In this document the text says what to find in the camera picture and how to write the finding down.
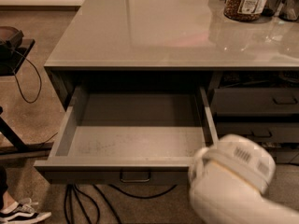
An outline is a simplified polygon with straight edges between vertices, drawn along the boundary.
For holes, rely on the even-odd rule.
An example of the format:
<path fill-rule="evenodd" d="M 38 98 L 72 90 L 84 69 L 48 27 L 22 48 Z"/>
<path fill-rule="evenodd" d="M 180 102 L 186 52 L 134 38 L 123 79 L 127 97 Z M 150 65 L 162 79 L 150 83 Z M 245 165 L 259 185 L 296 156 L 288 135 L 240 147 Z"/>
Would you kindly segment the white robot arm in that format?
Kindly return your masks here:
<path fill-rule="evenodd" d="M 299 224 L 299 213 L 263 196 L 276 165 L 253 141 L 228 134 L 199 149 L 189 168 L 189 200 L 206 224 Z"/>

